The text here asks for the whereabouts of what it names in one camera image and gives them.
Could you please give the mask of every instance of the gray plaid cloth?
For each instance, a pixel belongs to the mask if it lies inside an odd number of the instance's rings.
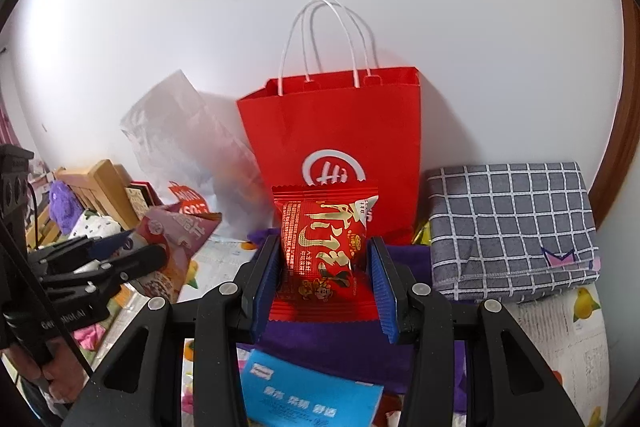
[[[588,194],[576,163],[428,172],[433,285],[455,300],[536,299],[598,278]]]

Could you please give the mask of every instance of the white wall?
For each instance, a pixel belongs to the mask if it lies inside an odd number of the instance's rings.
[[[609,412],[624,402],[640,377],[640,154],[598,231],[602,274],[598,295],[607,328],[610,382]]]
[[[232,100],[276,74],[305,1],[21,0],[10,44],[44,159],[109,156],[142,175],[118,121],[178,68],[241,134]],[[424,167],[575,159],[591,184],[618,93],[620,0],[342,1],[369,23],[380,65],[414,64],[428,79]],[[349,67],[337,24],[325,10],[316,21],[325,70]]]

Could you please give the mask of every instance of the pink cloth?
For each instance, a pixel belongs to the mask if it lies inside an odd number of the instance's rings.
[[[74,331],[74,338],[87,351],[95,351],[105,331],[100,324],[94,324]]]
[[[193,393],[186,392],[182,395],[182,411],[193,414]]]

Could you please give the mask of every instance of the black cable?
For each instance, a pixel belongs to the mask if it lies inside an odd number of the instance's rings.
[[[6,253],[9,256],[9,259],[13,261],[16,269],[18,270],[18,272],[20,272],[20,275],[22,275],[22,278],[24,279],[24,281],[27,283],[29,288],[31,288],[31,290],[35,294],[36,298],[44,308],[44,311],[46,312],[46,314],[49,315],[49,318],[53,321],[53,324],[58,330],[58,333],[60,333],[62,338],[65,340],[66,345],[69,346],[69,349],[71,349],[71,352],[76,356],[76,359],[78,359],[78,362],[84,369],[84,372],[87,374],[87,376],[91,377],[91,375],[94,373],[93,370],[91,369],[91,365],[89,365],[89,362],[87,362],[85,357],[82,355],[82,352],[78,347],[78,344],[76,344],[73,337],[71,336],[69,331],[66,329],[66,326],[60,319],[60,316],[58,315],[58,312],[56,311],[56,309],[53,307],[53,304],[49,300],[49,296],[47,296],[46,291],[44,291],[37,277],[31,271],[31,268],[29,267],[29,263],[27,262],[27,259],[25,259],[25,257],[20,253],[20,250],[15,244],[14,238],[6,229],[6,226],[4,225],[4,222],[2,222],[1,219],[0,219],[0,244],[2,244]]]
[[[38,202],[36,201],[36,191],[33,190],[33,185],[27,182],[29,190],[31,191],[31,198],[33,199],[33,229],[35,230],[35,248],[38,247]]]

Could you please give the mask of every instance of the transparent plastic bag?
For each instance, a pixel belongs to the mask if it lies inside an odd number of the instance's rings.
[[[271,199],[254,154],[215,117],[182,71],[120,121],[140,168],[164,203],[186,214],[221,212],[218,235],[245,240],[271,223]]]

